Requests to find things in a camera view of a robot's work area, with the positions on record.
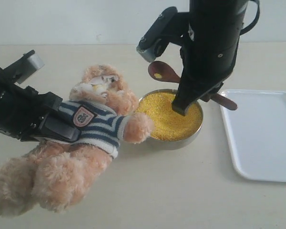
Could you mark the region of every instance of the yellow grains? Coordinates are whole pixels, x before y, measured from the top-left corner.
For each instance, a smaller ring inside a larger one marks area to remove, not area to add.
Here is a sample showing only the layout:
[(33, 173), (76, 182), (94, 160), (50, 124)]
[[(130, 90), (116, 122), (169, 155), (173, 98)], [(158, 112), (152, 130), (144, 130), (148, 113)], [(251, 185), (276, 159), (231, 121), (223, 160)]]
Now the yellow grains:
[(172, 110), (175, 94), (153, 93), (140, 101), (137, 112), (147, 114), (155, 123), (151, 137), (163, 141), (178, 141), (190, 137), (202, 123), (199, 107), (193, 104), (186, 116)]

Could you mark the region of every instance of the spoon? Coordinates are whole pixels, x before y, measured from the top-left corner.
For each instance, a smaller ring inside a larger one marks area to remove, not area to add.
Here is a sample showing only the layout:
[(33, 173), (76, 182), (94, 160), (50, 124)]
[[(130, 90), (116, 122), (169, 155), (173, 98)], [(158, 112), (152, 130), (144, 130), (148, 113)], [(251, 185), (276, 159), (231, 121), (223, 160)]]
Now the spoon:
[[(149, 75), (157, 81), (179, 83), (180, 77), (174, 71), (174, 69), (167, 63), (162, 61), (154, 61), (148, 66)], [(228, 110), (234, 111), (237, 109), (237, 104), (232, 100), (218, 94), (207, 94), (200, 98), (201, 100), (208, 102), (210, 99), (227, 108)]]

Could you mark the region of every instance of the badge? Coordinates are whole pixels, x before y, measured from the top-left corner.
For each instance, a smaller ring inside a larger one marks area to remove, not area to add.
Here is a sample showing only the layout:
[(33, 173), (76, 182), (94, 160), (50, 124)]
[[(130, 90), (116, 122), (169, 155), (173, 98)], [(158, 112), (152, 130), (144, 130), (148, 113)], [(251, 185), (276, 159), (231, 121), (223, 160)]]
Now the badge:
[(96, 115), (94, 113), (81, 106), (74, 114), (73, 123), (77, 127), (84, 127), (88, 125), (95, 116)]

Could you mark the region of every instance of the white table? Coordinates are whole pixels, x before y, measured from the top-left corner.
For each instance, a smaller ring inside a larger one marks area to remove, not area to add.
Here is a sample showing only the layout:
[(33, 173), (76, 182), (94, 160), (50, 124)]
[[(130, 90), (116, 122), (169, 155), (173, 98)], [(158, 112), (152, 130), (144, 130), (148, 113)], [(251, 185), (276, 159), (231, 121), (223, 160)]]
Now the white table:
[[(120, 69), (138, 96), (177, 88), (152, 80), (133, 45), (0, 46), (0, 66), (31, 49), (46, 65), (23, 86), (40, 93), (67, 98), (83, 70), (96, 63)], [(170, 46), (160, 60), (181, 72), (178, 47)], [(242, 43), (225, 88), (286, 91), (286, 42)], [(36, 207), (0, 218), (0, 229), (286, 229), (286, 184), (241, 178), (232, 167), (219, 106), (201, 103), (204, 126), (188, 147), (154, 152), (146, 144), (123, 144), (81, 204), (63, 215)], [(34, 146), (0, 134), (0, 163)]]

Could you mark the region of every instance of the white tray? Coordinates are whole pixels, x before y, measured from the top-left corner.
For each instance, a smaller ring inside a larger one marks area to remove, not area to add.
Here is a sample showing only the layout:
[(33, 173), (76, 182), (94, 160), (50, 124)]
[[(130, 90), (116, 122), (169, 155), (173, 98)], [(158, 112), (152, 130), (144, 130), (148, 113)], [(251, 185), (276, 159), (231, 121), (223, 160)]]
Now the white tray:
[(225, 90), (221, 107), (235, 170), (250, 180), (286, 182), (286, 92)]

